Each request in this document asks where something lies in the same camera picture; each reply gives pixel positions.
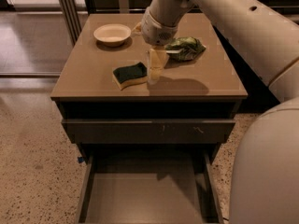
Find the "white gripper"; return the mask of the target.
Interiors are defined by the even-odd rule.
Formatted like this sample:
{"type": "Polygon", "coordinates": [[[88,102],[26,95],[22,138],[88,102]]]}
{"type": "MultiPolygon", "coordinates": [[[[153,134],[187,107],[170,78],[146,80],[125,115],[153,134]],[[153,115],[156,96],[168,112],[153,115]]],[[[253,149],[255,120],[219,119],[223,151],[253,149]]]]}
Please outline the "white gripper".
{"type": "Polygon", "coordinates": [[[164,49],[164,45],[169,43],[178,28],[169,27],[157,22],[147,8],[141,23],[138,22],[132,29],[133,35],[142,35],[145,42],[152,45],[148,52],[148,83],[155,84],[168,62],[169,56],[164,49]]]}

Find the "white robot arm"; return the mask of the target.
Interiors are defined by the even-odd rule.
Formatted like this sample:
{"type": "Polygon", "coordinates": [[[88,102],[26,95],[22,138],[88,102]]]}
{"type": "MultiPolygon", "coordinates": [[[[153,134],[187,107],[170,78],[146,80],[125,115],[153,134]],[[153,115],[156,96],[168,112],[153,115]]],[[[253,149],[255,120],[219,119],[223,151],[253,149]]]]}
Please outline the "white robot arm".
{"type": "Polygon", "coordinates": [[[257,0],[152,0],[144,40],[165,45],[199,7],[277,97],[235,154],[230,224],[299,224],[299,26],[257,0]]]}

